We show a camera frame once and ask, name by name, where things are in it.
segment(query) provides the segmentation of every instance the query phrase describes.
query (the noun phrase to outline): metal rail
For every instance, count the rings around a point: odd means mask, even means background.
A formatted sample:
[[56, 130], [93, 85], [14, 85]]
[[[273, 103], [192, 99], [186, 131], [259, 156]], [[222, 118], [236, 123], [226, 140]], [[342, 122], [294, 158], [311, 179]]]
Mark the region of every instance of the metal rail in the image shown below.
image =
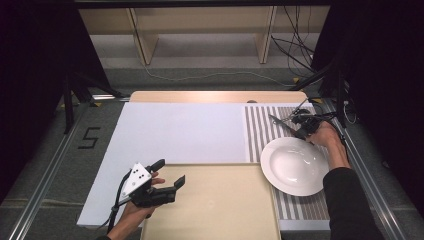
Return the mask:
[[[330, 100], [324, 99], [324, 103], [330, 112], [336, 111]], [[371, 173], [368, 171], [364, 160], [362, 159], [361, 155], [358, 152], [358, 149], [356, 148], [349, 135], [349, 132], [347, 131], [347, 129], [342, 128], [340, 123], [338, 123], [337, 121], [335, 121], [335, 125], [346, 138], [347, 150], [351, 156], [350, 163], [358, 174], [362, 187], [364, 188], [365, 192], [367, 193], [368, 199], [370, 200], [375, 211], [377, 212], [381, 223], [383, 224], [387, 232], [387, 235], [390, 237], [390, 239], [393, 240], [406, 239], [405, 234], [399, 226], [398, 220], [390, 209], [383, 194], [379, 190]]]
[[56, 176], [57, 170], [59, 169], [65, 157], [65, 154], [69, 148], [69, 144], [75, 136], [75, 130], [78, 128], [78, 124], [81, 121], [81, 118], [88, 109], [88, 107], [89, 103], [81, 104], [78, 107], [77, 120], [75, 121], [75, 124], [60, 142], [60, 145], [57, 148], [52, 160], [50, 161], [49, 166], [44, 172], [44, 175], [41, 178], [37, 188], [35, 189], [33, 195], [28, 201], [28, 204], [26, 205], [25, 209], [22, 211], [19, 219], [17, 220], [15, 227], [13, 228], [12, 233], [9, 237], [9, 240], [20, 240], [25, 238], [38, 212], [38, 209], [40, 208], [41, 203], [44, 197], [46, 196], [50, 185], [54, 180], [54, 177]]

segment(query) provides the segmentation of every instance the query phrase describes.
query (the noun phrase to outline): white plate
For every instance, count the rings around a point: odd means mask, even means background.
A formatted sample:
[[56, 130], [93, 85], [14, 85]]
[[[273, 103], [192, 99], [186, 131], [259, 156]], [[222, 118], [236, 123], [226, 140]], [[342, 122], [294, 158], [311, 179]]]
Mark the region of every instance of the white plate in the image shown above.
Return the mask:
[[295, 196], [319, 192], [328, 173], [327, 160], [318, 148], [292, 137], [268, 143], [261, 154], [261, 167], [274, 187]]

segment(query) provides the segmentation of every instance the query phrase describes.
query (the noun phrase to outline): left hand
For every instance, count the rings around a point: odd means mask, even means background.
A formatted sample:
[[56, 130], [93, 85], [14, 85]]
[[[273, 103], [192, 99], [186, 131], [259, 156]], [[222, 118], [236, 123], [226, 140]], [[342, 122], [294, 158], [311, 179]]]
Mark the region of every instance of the left hand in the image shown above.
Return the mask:
[[[156, 178], [158, 175], [158, 172], [152, 174], [152, 185], [165, 182], [165, 179]], [[148, 215], [153, 214], [157, 207], [159, 206], [139, 208], [135, 206], [134, 203], [128, 202], [118, 223], [112, 228], [107, 236], [112, 240], [123, 240], [127, 238], [131, 233], [137, 230], [138, 226]]]

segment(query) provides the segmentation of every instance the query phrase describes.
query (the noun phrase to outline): wire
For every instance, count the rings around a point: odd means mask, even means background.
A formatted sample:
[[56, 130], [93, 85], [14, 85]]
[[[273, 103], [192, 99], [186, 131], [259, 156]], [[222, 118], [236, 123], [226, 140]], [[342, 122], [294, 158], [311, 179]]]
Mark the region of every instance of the wire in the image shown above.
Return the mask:
[[352, 120], [350, 120], [350, 119], [349, 119], [349, 117], [347, 116], [347, 113], [346, 113], [346, 106], [347, 106], [347, 104], [345, 104], [345, 105], [343, 106], [343, 112], [344, 112], [344, 114], [345, 114], [345, 117], [346, 117], [347, 121], [348, 121], [350, 124], [355, 124], [355, 123], [356, 123], [356, 120], [357, 120], [357, 118], [356, 118], [356, 113], [355, 113], [355, 118], [353, 119], [353, 121], [352, 121]]
[[292, 42], [292, 41], [284, 40], [284, 39], [281, 39], [281, 38], [276, 38], [276, 37], [273, 37], [273, 36], [271, 36], [271, 37], [272, 37], [272, 38], [274, 38], [274, 40], [282, 41], [282, 42], [286, 42], [286, 43], [291, 43], [291, 44], [296, 45], [296, 46], [298, 46], [298, 47], [304, 48], [304, 49], [308, 50], [309, 52], [314, 52], [314, 50], [312, 50], [312, 49], [308, 48], [308, 47], [307, 47], [307, 46], [305, 46], [305, 45], [301, 45], [301, 44], [298, 44], [298, 43], [294, 43], [294, 42]]
[[305, 64], [303, 64], [302, 62], [300, 62], [299, 60], [297, 60], [295, 57], [293, 57], [289, 52], [287, 52], [286, 50], [284, 50], [284, 48], [282, 48], [277, 42], [276, 42], [276, 39], [273, 37], [273, 36], [271, 36], [271, 39], [274, 41], [274, 43], [277, 45], [277, 48], [281, 51], [281, 52], [283, 52], [284, 54], [286, 54], [287, 55], [287, 57], [289, 57], [289, 58], [291, 58], [291, 59], [293, 59], [294, 61], [296, 61], [297, 63], [299, 63], [300, 65], [302, 65], [304, 68], [306, 68], [306, 69], [308, 69], [309, 71], [311, 71], [311, 72], [313, 72], [314, 70], [312, 69], [312, 68], [310, 68], [310, 67], [308, 67], [308, 66], [306, 66]]
[[119, 205], [119, 197], [121, 195], [122, 187], [124, 186], [125, 181], [130, 176], [131, 171], [132, 170], [130, 170], [127, 174], [125, 174], [125, 176], [122, 178], [121, 183], [119, 184], [118, 192], [116, 193], [115, 205], [112, 207], [112, 211], [111, 211], [111, 213], [109, 215], [109, 219], [106, 221], [106, 224], [107, 224], [107, 222], [109, 222], [109, 227], [107, 229], [107, 232], [108, 233], [112, 230], [113, 226], [115, 225], [116, 214], [118, 213], [118, 210], [119, 210], [119, 207], [120, 207], [120, 205]]
[[96, 232], [99, 231], [102, 227], [106, 226], [106, 224], [108, 224], [111, 216], [112, 216], [112, 213], [110, 213], [109, 218], [102, 225], [100, 225], [98, 228], [96, 228]]
[[[289, 46], [289, 50], [288, 50], [288, 53], [290, 53], [290, 50], [291, 50], [291, 48], [292, 48], [292, 46], [293, 46], [293, 44], [290, 44], [290, 46]], [[303, 52], [302, 52], [302, 55], [303, 55], [303, 58], [305, 59], [305, 61], [306, 61], [306, 63], [309, 65], [309, 63], [308, 63], [308, 61], [306, 60], [306, 58], [305, 58], [305, 55], [303, 54]], [[288, 59], [287, 60], [287, 64], [288, 64], [288, 67], [290, 68], [290, 60]], [[295, 62], [293, 62], [293, 65], [296, 67], [296, 69], [298, 69], [298, 71], [299, 71], [299, 73], [300, 73], [300, 70], [299, 70], [299, 67], [298, 66], [296, 66], [296, 63]]]
[[[290, 15], [289, 15], [289, 13], [288, 13], [288, 11], [287, 11], [287, 8], [286, 8], [286, 6], [283, 6], [284, 7], [284, 11], [286, 12], [286, 14], [287, 14], [287, 17], [288, 17], [288, 19], [289, 19], [289, 21], [290, 21], [290, 24], [291, 24], [291, 26], [292, 26], [292, 28], [293, 28], [293, 40], [294, 39], [296, 39], [298, 42], [299, 42], [299, 45], [302, 45], [302, 46], [304, 46], [304, 47], [306, 47], [305, 46], [305, 43], [304, 43], [304, 40], [302, 40], [302, 38], [300, 37], [300, 35], [299, 35], [299, 15], [300, 15], [300, 8], [298, 7], [298, 6], [296, 6], [296, 15], [295, 15], [295, 17], [296, 17], [296, 24], [294, 24], [293, 23], [293, 20], [292, 20], [292, 18], [290, 17]], [[308, 34], [307, 34], [307, 36], [309, 36], [309, 22], [310, 22], [310, 17], [311, 17], [311, 13], [312, 13], [312, 10], [311, 10], [311, 8], [310, 8], [310, 11], [309, 11], [309, 19], [308, 19]], [[303, 57], [305, 58], [305, 60], [306, 60], [306, 57], [305, 57], [305, 53], [303, 52], [303, 49], [301, 48], [300, 49], [301, 50], [301, 52], [302, 52], [302, 55], [303, 55]]]
[[162, 77], [162, 76], [158, 76], [158, 75], [152, 74], [145, 65], [143, 65], [143, 67], [144, 67], [144, 69], [146, 70], [147, 74], [150, 77], [159, 78], [159, 79], [162, 79], [162, 80], [173, 81], [173, 82], [184, 81], [184, 80], [191, 80], [191, 79], [203, 79], [203, 78], [209, 78], [209, 77], [213, 77], [213, 76], [250, 74], [250, 75], [253, 75], [253, 76], [256, 76], [256, 77], [260, 77], [260, 78], [271, 80], [271, 81], [276, 82], [276, 83], [278, 83], [278, 84], [280, 84], [281, 86], [284, 86], [284, 87], [294, 87], [295, 86], [295, 85], [283, 84], [283, 83], [281, 83], [281, 82], [279, 82], [279, 81], [277, 81], [277, 80], [275, 80], [273, 78], [262, 76], [262, 75], [259, 75], [259, 74], [253, 73], [253, 72], [212, 73], [212, 74], [204, 75], [204, 76], [183, 77], [183, 78], [167, 78], [167, 77]]

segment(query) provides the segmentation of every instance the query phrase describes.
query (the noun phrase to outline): sleeve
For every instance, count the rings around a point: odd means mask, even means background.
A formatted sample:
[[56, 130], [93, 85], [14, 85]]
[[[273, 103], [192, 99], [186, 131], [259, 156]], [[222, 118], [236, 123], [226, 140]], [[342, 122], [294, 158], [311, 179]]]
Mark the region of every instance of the sleeve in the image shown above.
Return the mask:
[[331, 239], [384, 240], [355, 171], [335, 168], [323, 180]]
[[96, 238], [96, 240], [112, 240], [112, 239], [110, 239], [108, 236], [100, 236]]

